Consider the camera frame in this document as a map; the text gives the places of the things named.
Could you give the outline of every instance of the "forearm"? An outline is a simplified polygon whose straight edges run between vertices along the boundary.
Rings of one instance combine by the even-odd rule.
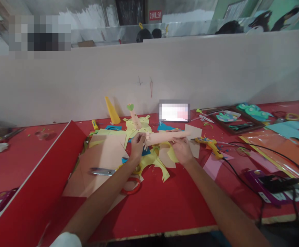
[[[97,228],[126,181],[137,167],[128,160],[83,203],[62,232],[76,234],[85,244]]]
[[[204,197],[219,229],[232,246],[269,246],[255,224],[219,188],[195,159],[186,170]]]

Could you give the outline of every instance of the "hand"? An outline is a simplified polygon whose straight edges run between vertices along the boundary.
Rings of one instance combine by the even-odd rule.
[[[131,140],[131,155],[129,160],[133,160],[137,165],[141,161],[143,144],[146,140],[146,133],[137,133]]]
[[[173,138],[173,141],[169,141],[173,147],[174,153],[183,166],[187,165],[190,161],[195,160],[191,148],[189,146],[188,139],[184,138]]]

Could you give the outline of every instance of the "yellow paper cone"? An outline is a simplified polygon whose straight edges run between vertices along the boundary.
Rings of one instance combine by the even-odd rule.
[[[109,100],[109,98],[107,96],[105,97],[105,100],[106,100],[107,108],[109,111],[109,115],[111,116],[112,123],[119,124],[121,122],[121,119],[117,115],[115,107],[111,104],[111,101]]]

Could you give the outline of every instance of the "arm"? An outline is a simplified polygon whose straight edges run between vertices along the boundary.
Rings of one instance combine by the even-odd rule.
[[[232,246],[270,246],[255,224],[198,164],[192,155],[188,140],[175,138],[173,141],[171,144],[176,157],[198,187],[229,243]]]
[[[62,232],[76,234],[85,244],[115,201],[126,181],[141,161],[146,136],[138,133],[131,141],[129,160],[83,203]]]

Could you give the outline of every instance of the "red sign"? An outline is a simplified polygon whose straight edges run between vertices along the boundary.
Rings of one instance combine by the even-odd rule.
[[[156,21],[160,20],[162,17],[162,10],[150,10],[149,11],[149,20]]]

